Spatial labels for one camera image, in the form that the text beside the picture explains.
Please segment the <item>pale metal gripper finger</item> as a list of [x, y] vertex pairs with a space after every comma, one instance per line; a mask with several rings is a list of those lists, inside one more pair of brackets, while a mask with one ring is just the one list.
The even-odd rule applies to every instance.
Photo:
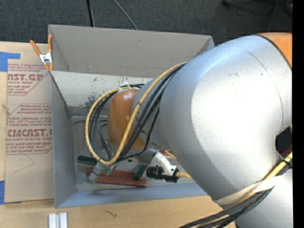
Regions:
[[101, 172], [103, 172], [104, 170], [105, 170], [105, 166], [98, 162], [92, 168], [90, 174], [87, 177], [87, 181], [90, 183], [95, 183], [97, 181], [99, 175], [101, 174]]

